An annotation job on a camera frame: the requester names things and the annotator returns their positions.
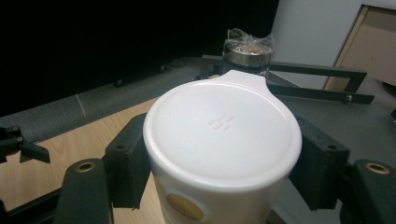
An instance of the metal bolt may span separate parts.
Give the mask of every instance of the metal bolt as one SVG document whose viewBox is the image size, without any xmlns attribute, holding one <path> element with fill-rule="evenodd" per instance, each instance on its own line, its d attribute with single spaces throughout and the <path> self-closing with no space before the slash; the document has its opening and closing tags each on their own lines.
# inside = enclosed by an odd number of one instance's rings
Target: metal bolt
<svg viewBox="0 0 396 224">
<path fill-rule="evenodd" d="M 351 94 L 349 94 L 349 95 L 346 96 L 346 101 L 347 101 L 347 102 L 352 102 L 352 100 L 353 100 L 353 98 L 352 98 L 352 95 L 351 95 Z"/>
</svg>

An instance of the jar lid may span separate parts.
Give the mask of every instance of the jar lid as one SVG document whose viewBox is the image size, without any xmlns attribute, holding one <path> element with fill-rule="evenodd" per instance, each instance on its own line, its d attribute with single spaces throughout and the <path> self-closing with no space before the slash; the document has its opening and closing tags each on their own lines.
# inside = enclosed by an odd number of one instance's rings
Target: jar lid
<svg viewBox="0 0 396 224">
<path fill-rule="evenodd" d="M 202 188 L 262 188 L 285 178 L 302 136 L 265 77 L 231 70 L 161 96 L 144 123 L 148 154 L 162 169 Z"/>
</svg>

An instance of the white cup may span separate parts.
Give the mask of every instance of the white cup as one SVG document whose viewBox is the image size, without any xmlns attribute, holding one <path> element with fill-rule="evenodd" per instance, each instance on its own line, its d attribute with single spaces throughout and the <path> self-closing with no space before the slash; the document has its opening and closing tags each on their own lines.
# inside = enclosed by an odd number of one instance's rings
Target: white cup
<svg viewBox="0 0 396 224">
<path fill-rule="evenodd" d="M 144 139 L 170 224 L 263 224 L 302 146 L 265 77 L 234 70 L 161 96 Z"/>
</svg>

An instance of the screw hole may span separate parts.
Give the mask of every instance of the screw hole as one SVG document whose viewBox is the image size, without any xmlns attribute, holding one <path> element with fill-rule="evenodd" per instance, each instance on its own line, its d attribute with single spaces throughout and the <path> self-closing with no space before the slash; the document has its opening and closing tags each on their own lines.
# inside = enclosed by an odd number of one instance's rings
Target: screw hole
<svg viewBox="0 0 396 224">
<path fill-rule="evenodd" d="M 95 167 L 95 163 L 93 162 L 84 162 L 78 167 L 76 167 L 76 171 L 79 173 L 88 172 Z"/>
<path fill-rule="evenodd" d="M 336 150 L 338 147 L 337 146 L 327 146 L 329 149 L 332 149 L 332 150 Z"/>
<path fill-rule="evenodd" d="M 388 175 L 390 173 L 387 167 L 378 163 L 368 162 L 366 163 L 366 168 L 381 175 Z"/>
<path fill-rule="evenodd" d="M 125 148 L 125 145 L 124 144 L 119 144 L 118 146 L 117 146 L 117 149 L 124 149 Z"/>
</svg>

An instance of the cup lid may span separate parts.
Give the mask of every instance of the cup lid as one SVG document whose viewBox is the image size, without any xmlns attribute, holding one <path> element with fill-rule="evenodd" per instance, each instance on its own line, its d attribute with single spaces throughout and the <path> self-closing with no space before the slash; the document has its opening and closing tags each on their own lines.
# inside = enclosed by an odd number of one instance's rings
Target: cup lid
<svg viewBox="0 0 396 224">
<path fill-rule="evenodd" d="M 284 178 L 302 146 L 297 120 L 265 77 L 234 70 L 165 93 L 147 113 L 143 133 L 149 156 L 170 175 L 221 190 Z"/>
</svg>

